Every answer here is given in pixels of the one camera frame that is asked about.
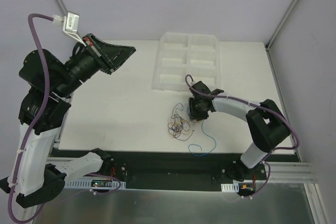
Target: plastic tray compartment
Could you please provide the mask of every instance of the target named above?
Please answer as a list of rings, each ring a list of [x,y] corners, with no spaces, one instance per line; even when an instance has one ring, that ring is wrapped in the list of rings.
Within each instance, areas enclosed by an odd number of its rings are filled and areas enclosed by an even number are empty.
[[[219,43],[213,35],[166,33],[156,54],[153,89],[187,91],[185,75],[220,88]]]
[[[188,69],[188,73],[192,75],[194,82],[203,81],[203,83],[206,84],[210,90],[219,88],[217,84],[220,83],[220,74],[216,68],[190,67]]]
[[[157,72],[158,87],[162,90],[187,90],[184,77],[187,74],[186,67],[162,66]]]

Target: cable tie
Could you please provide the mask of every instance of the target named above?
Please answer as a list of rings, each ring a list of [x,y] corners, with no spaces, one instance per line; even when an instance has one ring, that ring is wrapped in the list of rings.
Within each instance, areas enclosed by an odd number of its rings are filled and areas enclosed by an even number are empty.
[[[17,185],[17,183],[9,183],[8,187],[12,188],[13,186],[16,186],[16,185]]]
[[[16,153],[19,154],[19,153],[25,152],[25,151],[26,151],[26,148],[24,148],[23,150],[22,149],[18,149]]]

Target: white wall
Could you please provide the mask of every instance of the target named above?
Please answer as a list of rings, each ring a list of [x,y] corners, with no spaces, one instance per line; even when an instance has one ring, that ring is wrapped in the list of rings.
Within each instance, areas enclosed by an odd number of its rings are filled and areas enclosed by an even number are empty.
[[[268,42],[291,0],[63,0],[103,39],[159,39],[165,32]]]
[[[336,223],[336,0],[302,0],[271,49],[304,161]]]
[[[0,0],[0,178],[7,177],[13,167],[18,148],[21,101],[29,85],[18,72],[26,55],[35,49],[27,17],[30,13],[59,14],[53,0]],[[41,44],[60,60],[71,55],[74,42],[61,34],[51,22],[36,20]],[[7,214],[8,195],[0,191],[0,222],[12,223]]]

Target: purple cable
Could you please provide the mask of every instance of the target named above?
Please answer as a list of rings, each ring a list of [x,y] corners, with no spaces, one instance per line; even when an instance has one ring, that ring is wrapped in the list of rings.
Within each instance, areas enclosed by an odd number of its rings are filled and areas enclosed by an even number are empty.
[[[96,192],[97,195],[111,194],[111,193],[115,192],[116,190],[118,190],[118,189],[121,187],[121,182],[120,182],[120,180],[118,180],[117,178],[114,178],[114,177],[111,177],[111,176],[99,175],[99,174],[95,174],[95,173],[90,173],[90,174],[88,174],[88,175],[89,175],[89,176],[92,176],[92,177],[102,177],[102,178],[113,179],[113,180],[117,181],[118,184],[119,184],[117,188],[115,188],[115,189],[113,189],[113,190],[109,190],[107,193],[100,193],[100,192],[97,191],[97,192]],[[81,190],[81,191],[79,191],[79,192],[77,192],[77,193],[75,193],[75,194],[69,196],[68,198],[65,198],[65,199],[62,199],[62,200],[60,200],[60,201],[58,201],[58,202],[56,202],[56,203],[50,203],[50,204],[51,204],[51,205],[58,205],[58,204],[60,204],[60,203],[63,203],[63,202],[65,202],[65,201],[68,201],[68,200],[70,200],[70,199],[75,198],[77,195],[80,195],[81,193],[84,193],[85,191],[89,191],[89,190]]]
[[[211,95],[211,94],[204,94],[204,93],[201,93],[199,92],[198,90],[194,89],[193,87],[191,87],[191,85],[189,84],[188,82],[188,77],[191,78],[191,81],[194,81],[193,77],[190,75],[190,74],[187,74],[185,76],[185,83],[187,84],[187,86],[189,87],[189,89],[191,89],[192,91],[194,91],[195,93],[199,94],[199,95],[202,95],[204,97],[209,97],[209,98],[225,98],[225,99],[231,99],[231,100],[234,100],[234,101],[238,101],[238,102],[241,102],[241,103],[244,103],[244,104],[247,104],[249,106],[252,106],[252,107],[255,107],[255,108],[258,108],[258,109],[261,109],[261,110],[264,110],[266,112],[269,112],[273,115],[275,115],[277,118],[279,118],[284,124],[285,126],[290,130],[290,132],[292,133],[292,135],[294,136],[295,140],[296,140],[296,145],[293,146],[293,147],[276,147],[274,148],[272,151],[270,151],[263,159],[262,161],[266,160],[274,151],[276,150],[296,150],[299,146],[300,146],[300,139],[299,139],[299,135],[298,133],[294,130],[294,128],[287,122],[287,120],[279,113],[273,111],[273,110],[270,110],[268,108],[264,108],[262,106],[259,106],[257,104],[254,104],[254,103],[250,103],[248,101],[245,101],[243,99],[240,99],[240,98],[237,98],[237,97],[231,97],[231,96],[226,96],[226,95]],[[268,183],[269,181],[269,178],[270,178],[270,174],[271,174],[271,167],[270,165],[267,163],[267,162],[264,162],[267,166],[268,166],[268,175],[267,175],[267,178],[265,180],[265,183],[259,188],[258,191],[256,191],[254,194],[258,193],[261,189],[264,188],[264,186]]]
[[[266,164],[268,166],[268,174],[267,174],[266,180],[263,183],[263,185],[253,195],[258,194],[264,188],[264,186],[266,186],[266,184],[269,181],[269,178],[271,177],[271,166],[267,162],[264,162],[264,164]]]
[[[46,19],[46,20],[49,20],[49,21],[54,20],[52,17],[45,16],[45,15],[42,15],[42,14],[37,14],[37,13],[32,13],[32,14],[29,14],[29,16],[28,16],[28,24],[29,24],[29,27],[30,27],[30,31],[31,31],[31,34],[33,36],[33,39],[34,39],[35,45],[37,47],[37,51],[38,51],[38,54],[40,56],[41,63],[42,63],[45,85],[44,85],[44,96],[43,96],[42,105],[41,105],[37,115],[34,117],[34,119],[32,120],[31,124],[29,125],[29,127],[27,129],[27,132],[26,132],[26,134],[25,134],[25,136],[22,140],[20,150],[25,149],[28,138],[29,138],[29,135],[30,135],[34,125],[40,119],[40,117],[42,116],[42,114],[43,114],[43,112],[46,108],[48,98],[49,98],[49,92],[50,92],[49,71],[48,71],[47,61],[46,61],[46,58],[44,56],[41,43],[40,43],[40,41],[37,37],[37,33],[36,33],[34,23],[33,23],[33,18],[43,18],[43,19]],[[18,175],[18,172],[19,172],[22,156],[23,156],[23,152],[20,152],[17,155],[17,160],[16,160],[16,163],[15,163],[15,166],[14,166],[12,184],[16,184],[16,182],[17,182],[17,175]],[[18,223],[18,224],[28,223],[28,222],[32,221],[42,211],[44,204],[42,204],[39,207],[39,209],[36,211],[36,213],[31,218],[29,218],[28,220],[23,220],[22,221],[22,220],[16,219],[16,217],[13,214],[13,209],[12,209],[12,201],[13,201],[13,196],[14,196],[14,191],[15,191],[15,185],[12,186],[10,190],[11,191],[9,192],[9,198],[8,198],[8,214],[9,214],[9,216],[12,219],[13,222]]]

